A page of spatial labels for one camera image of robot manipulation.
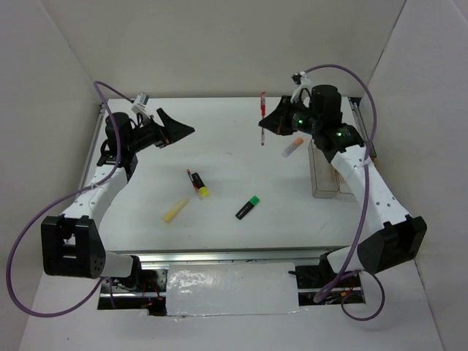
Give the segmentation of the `red gel pen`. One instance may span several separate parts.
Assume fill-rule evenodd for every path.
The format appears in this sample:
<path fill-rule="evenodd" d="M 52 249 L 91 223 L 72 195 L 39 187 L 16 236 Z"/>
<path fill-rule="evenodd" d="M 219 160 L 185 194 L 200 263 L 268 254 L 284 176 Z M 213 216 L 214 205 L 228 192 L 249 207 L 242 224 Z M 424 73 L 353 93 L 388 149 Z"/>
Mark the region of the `red gel pen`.
<path fill-rule="evenodd" d="M 263 120 L 266 116 L 266 92 L 263 91 L 260 94 L 260 113 L 261 113 L 261 120 Z M 261 128 L 261 138 L 260 138 L 260 145 L 264 146 L 265 145 L 265 130 Z"/>

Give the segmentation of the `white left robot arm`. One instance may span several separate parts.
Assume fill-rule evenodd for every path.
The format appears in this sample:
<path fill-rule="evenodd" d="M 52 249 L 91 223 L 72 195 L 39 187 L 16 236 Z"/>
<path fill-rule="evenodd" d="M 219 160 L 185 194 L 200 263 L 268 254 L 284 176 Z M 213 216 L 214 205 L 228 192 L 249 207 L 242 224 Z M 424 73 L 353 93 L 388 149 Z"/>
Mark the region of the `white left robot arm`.
<path fill-rule="evenodd" d="M 102 219 L 117 194 L 129 183 L 137 167 L 137 153 L 164 148 L 195 132 L 195 128 L 169 117 L 159 108 L 158 124 L 149 120 L 134 125 L 126 113 L 107 117 L 106 140 L 91 182 L 71 206 L 41 224 L 42 261 L 48 276 L 112 278 L 127 291 L 144 283 L 140 259 L 105 249 L 99 234 Z"/>

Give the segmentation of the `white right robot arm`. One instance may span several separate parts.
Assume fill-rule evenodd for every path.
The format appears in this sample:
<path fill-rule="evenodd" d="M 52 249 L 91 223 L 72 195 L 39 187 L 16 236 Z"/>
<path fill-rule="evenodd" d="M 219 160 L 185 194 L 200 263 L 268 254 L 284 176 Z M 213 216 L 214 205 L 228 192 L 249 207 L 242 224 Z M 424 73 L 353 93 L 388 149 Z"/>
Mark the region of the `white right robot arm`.
<path fill-rule="evenodd" d="M 413 260 L 427 231 L 422 216 L 412 216 L 393 196 L 357 129 L 342 121 L 341 94 L 330 85 L 312 88 L 309 104 L 284 95 L 260 127 L 276 135 L 304 132 L 342 176 L 365 212 L 370 235 L 352 251 L 350 270 L 379 273 Z"/>

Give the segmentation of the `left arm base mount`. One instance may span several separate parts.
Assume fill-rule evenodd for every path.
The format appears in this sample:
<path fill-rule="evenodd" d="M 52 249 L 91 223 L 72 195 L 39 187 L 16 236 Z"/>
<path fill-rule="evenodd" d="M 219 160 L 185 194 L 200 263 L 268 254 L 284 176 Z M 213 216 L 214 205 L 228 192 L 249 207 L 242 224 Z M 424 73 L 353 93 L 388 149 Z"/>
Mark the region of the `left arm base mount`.
<path fill-rule="evenodd" d="M 149 315 L 167 315 L 168 269 L 144 269 L 133 256 L 131 275 L 104 280 L 99 291 L 97 309 L 100 311 L 141 310 Z"/>

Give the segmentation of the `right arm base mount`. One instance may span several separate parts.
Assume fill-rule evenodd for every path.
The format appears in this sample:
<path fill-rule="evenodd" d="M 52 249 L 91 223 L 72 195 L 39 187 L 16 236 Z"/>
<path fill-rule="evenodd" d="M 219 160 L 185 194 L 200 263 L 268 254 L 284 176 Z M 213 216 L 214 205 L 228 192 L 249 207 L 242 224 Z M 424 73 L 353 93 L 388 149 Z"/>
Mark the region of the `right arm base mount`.
<path fill-rule="evenodd" d="M 339 305 L 344 298 L 347 298 L 346 304 L 365 302 L 358 276 L 341 280 L 324 301 L 314 302 L 319 290 L 336 277 L 330 265 L 322 257 L 317 265 L 297 265 L 288 274 L 296 279 L 299 306 Z"/>

